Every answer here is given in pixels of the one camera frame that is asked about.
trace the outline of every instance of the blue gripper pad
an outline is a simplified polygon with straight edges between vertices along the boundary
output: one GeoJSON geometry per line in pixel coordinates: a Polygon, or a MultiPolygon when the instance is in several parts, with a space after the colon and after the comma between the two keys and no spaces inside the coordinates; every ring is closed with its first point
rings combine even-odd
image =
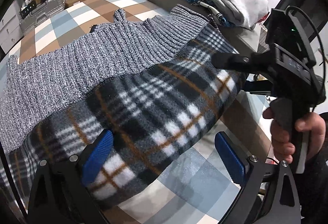
{"type": "Polygon", "coordinates": [[[215,135],[214,144],[219,153],[232,181],[241,186],[245,183],[246,169],[240,161],[235,151],[227,142],[224,132],[218,132],[215,135]]]}
{"type": "Polygon", "coordinates": [[[99,171],[104,165],[109,153],[113,148],[113,133],[109,130],[103,136],[98,145],[94,148],[82,168],[82,184],[87,186],[95,181],[99,171]]]}

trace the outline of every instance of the cardboard box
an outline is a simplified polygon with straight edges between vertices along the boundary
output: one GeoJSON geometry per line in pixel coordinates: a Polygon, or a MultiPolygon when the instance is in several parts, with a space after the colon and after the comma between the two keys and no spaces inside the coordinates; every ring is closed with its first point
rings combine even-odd
{"type": "Polygon", "coordinates": [[[83,2],[86,0],[65,0],[65,8],[71,7],[77,3],[83,2]]]}

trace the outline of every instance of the sleeve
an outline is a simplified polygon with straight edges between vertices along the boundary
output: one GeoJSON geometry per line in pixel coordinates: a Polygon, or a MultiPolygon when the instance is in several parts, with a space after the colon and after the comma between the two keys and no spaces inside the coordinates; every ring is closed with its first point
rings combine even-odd
{"type": "Polygon", "coordinates": [[[302,223],[327,223],[328,219],[328,166],[322,152],[305,165],[303,174],[294,180],[302,206],[302,223]]]}

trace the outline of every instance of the ribbed knit fabric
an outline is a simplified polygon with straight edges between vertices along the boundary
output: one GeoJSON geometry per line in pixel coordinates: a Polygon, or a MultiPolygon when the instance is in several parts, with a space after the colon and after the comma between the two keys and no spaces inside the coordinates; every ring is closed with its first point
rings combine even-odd
{"type": "Polygon", "coordinates": [[[35,125],[82,100],[103,80],[172,60],[208,23],[180,5],[166,17],[143,22],[127,21],[118,10],[114,20],[20,65],[15,55],[9,58],[0,97],[0,139],[5,152],[20,147],[35,125]]]}

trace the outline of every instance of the human hand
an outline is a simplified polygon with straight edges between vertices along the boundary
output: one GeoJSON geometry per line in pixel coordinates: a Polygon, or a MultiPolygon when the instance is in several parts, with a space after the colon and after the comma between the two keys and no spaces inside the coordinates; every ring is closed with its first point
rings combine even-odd
{"type": "MultiPolygon", "coordinates": [[[[274,119],[273,111],[267,108],[263,112],[263,118],[274,119]]],[[[326,122],[317,113],[311,112],[295,122],[295,129],[298,132],[311,131],[309,149],[306,156],[308,160],[315,156],[322,148],[326,135],[326,122]]],[[[295,146],[290,142],[290,134],[276,120],[272,121],[270,132],[272,135],[274,156],[279,161],[286,160],[290,164],[293,161],[292,155],[295,153],[295,146]]]]}

